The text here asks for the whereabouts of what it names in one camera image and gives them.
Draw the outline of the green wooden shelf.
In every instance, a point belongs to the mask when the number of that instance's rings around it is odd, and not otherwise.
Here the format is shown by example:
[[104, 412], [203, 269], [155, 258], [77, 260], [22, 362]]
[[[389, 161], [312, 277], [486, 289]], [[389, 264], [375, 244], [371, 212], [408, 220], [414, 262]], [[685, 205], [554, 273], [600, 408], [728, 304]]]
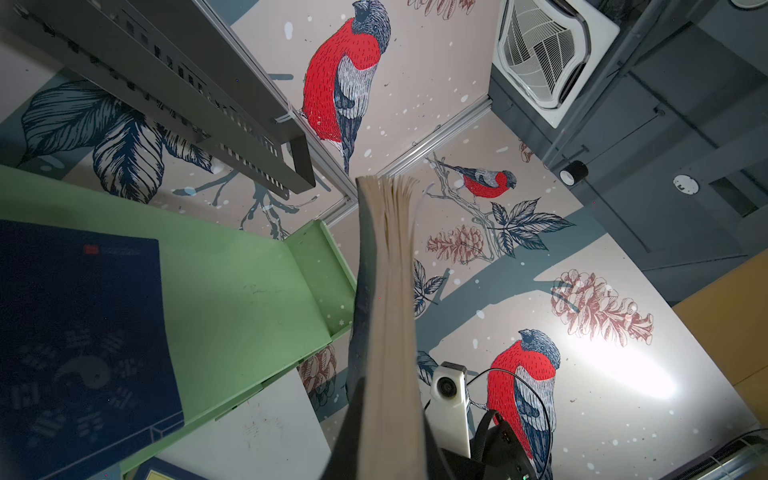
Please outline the green wooden shelf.
[[125, 471], [294, 370], [351, 321], [353, 279], [320, 222], [276, 241], [10, 167], [1, 171], [6, 220], [159, 244], [185, 423], [113, 465]]

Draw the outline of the white ceiling air vent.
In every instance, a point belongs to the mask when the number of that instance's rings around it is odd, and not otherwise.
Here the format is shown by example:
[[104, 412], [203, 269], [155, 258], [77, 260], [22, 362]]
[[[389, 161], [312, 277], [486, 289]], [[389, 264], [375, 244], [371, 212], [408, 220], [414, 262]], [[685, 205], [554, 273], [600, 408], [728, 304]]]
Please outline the white ceiling air vent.
[[493, 64], [557, 128], [619, 33], [587, 1], [506, 0]]

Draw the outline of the black hanging wall basket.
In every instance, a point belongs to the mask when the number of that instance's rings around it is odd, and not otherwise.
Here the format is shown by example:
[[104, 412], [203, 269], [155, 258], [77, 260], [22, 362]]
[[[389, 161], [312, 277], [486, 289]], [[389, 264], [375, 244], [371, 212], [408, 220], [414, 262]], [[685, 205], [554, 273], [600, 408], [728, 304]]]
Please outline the black hanging wall basket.
[[315, 187], [304, 130], [204, 1], [4, 1], [1, 26], [284, 199]]

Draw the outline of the blue book with yellow label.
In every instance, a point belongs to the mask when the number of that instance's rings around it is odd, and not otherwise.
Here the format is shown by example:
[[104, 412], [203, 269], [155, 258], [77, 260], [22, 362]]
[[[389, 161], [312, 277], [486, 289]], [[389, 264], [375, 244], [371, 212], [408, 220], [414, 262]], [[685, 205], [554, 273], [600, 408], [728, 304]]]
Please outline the blue book with yellow label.
[[86, 479], [184, 426], [154, 239], [1, 224], [1, 475]]

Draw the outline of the dark blue book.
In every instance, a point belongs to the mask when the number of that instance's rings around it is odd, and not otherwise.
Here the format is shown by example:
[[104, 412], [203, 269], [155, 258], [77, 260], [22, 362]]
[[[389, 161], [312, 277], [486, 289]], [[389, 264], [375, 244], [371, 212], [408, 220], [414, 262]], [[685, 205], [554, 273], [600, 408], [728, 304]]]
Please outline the dark blue book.
[[427, 453], [416, 374], [415, 181], [362, 176], [353, 334], [364, 343], [357, 478], [424, 479]]
[[206, 480], [205, 477], [153, 457], [142, 463], [132, 477], [133, 480]]

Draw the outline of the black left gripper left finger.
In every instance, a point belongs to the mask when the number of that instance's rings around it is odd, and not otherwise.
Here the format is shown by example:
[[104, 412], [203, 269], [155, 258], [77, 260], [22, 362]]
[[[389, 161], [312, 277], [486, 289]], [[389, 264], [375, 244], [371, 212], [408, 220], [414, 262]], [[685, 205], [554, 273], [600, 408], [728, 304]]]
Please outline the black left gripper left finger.
[[365, 378], [358, 380], [321, 480], [355, 480], [364, 408]]

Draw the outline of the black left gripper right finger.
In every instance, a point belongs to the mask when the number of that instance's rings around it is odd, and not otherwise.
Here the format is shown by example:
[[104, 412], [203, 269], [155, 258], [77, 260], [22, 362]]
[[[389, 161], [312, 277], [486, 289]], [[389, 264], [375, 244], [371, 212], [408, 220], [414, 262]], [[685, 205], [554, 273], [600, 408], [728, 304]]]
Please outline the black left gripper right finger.
[[441, 448], [438, 447], [435, 437], [431, 431], [428, 419], [423, 415], [425, 451], [427, 462], [428, 480], [455, 480], [453, 474]]

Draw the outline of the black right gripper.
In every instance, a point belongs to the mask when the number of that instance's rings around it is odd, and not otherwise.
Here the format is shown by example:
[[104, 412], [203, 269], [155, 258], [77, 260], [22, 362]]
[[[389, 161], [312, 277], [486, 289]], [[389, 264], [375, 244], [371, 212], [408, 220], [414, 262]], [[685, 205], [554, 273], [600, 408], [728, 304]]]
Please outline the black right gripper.
[[470, 456], [446, 449], [443, 455], [456, 479], [533, 480], [535, 469], [510, 424], [496, 410], [485, 413], [470, 441]]

